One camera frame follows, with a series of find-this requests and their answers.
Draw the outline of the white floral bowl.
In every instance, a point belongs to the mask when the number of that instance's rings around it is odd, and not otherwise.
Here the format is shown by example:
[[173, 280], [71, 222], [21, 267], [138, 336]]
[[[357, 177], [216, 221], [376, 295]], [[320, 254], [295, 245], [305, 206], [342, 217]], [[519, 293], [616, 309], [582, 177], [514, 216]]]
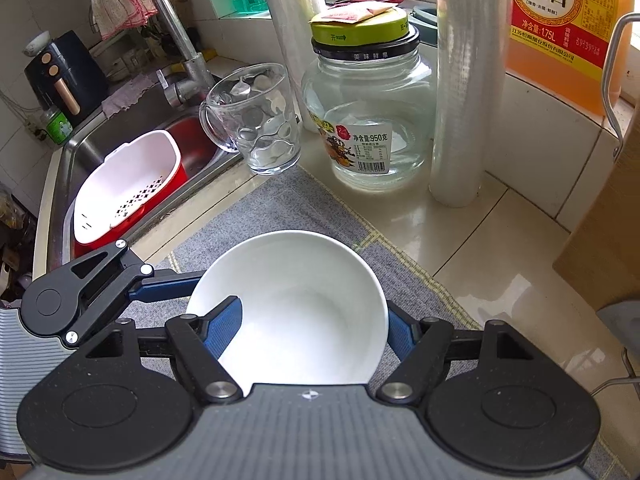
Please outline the white floral bowl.
[[382, 286], [332, 237], [252, 237], [208, 268], [186, 310], [204, 315], [229, 296], [240, 298], [243, 321], [219, 362], [244, 392], [256, 384], [367, 384], [378, 368], [388, 333]]

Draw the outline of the grey teal checked mat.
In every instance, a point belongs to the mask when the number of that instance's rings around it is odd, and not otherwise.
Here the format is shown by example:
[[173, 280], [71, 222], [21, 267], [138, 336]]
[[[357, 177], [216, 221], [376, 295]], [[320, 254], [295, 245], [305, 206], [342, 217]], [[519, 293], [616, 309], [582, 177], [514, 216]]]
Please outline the grey teal checked mat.
[[582, 386], [501, 320], [415, 320], [334, 238], [258, 235], [130, 297], [189, 298], [204, 333], [170, 323], [170, 383], [214, 397], [131, 479], [590, 477], [600, 413]]

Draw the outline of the stainless steel sink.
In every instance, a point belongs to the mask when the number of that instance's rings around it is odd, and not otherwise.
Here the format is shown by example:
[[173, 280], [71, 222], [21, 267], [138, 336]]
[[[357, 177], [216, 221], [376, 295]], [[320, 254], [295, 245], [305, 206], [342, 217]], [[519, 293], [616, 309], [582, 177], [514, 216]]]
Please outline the stainless steel sink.
[[134, 246], [240, 160], [209, 139], [195, 106], [146, 96], [113, 117], [95, 114], [50, 161], [32, 274], [119, 238]]

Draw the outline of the bamboo cutting board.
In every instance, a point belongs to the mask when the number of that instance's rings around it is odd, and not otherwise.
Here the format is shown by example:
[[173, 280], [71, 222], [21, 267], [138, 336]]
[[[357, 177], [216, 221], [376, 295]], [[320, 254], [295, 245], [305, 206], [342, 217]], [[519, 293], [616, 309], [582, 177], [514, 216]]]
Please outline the bamboo cutting board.
[[639, 297], [639, 114], [602, 190], [553, 269], [593, 310]]

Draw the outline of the clear glass mug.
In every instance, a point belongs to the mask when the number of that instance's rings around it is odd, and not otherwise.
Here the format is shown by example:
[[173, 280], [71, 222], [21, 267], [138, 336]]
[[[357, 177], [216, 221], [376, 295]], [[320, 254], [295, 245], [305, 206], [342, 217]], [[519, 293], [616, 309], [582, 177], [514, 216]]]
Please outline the clear glass mug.
[[218, 148], [240, 154], [254, 174], [282, 174], [299, 160], [293, 92], [279, 63], [245, 66], [222, 78], [201, 102], [198, 119]]

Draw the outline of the black air fryer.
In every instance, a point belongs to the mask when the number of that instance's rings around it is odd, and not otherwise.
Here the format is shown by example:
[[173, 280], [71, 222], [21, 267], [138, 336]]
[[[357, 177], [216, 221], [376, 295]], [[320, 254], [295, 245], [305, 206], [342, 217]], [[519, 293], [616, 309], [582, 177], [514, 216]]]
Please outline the black air fryer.
[[24, 74], [40, 106], [57, 107], [73, 127], [108, 97], [107, 78], [73, 30], [49, 41]]

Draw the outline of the large glass jar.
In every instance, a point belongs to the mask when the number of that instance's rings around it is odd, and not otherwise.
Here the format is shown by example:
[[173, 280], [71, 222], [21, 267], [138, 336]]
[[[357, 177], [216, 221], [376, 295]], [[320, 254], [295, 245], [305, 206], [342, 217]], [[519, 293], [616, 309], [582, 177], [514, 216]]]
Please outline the large glass jar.
[[329, 6], [309, 25], [317, 58], [302, 96], [334, 174], [360, 191], [401, 188], [435, 129], [436, 78], [419, 31], [398, 4], [376, 0]]

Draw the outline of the pink white dishcloth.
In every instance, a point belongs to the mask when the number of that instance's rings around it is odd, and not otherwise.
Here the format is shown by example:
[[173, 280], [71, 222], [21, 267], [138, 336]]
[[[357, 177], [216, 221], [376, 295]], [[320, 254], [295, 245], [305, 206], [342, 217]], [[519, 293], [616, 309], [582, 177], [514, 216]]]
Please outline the pink white dishcloth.
[[91, 10], [102, 40], [146, 25], [158, 13], [153, 0], [91, 0]]

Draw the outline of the plastic wrap roll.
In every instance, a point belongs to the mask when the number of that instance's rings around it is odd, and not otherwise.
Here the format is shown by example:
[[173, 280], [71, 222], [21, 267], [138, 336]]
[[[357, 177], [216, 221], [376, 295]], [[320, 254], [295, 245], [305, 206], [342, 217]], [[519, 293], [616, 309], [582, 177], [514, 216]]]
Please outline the plastic wrap roll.
[[437, 0], [434, 199], [465, 207], [480, 190], [506, 73], [512, 0]]

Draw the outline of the cooking wine bottle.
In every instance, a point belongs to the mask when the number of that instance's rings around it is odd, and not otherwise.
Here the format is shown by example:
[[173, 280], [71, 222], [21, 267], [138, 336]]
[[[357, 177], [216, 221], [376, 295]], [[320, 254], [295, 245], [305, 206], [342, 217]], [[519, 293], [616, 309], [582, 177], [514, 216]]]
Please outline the cooking wine bottle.
[[512, 0], [506, 68], [588, 113], [604, 113], [601, 81], [618, 19], [634, 0]]

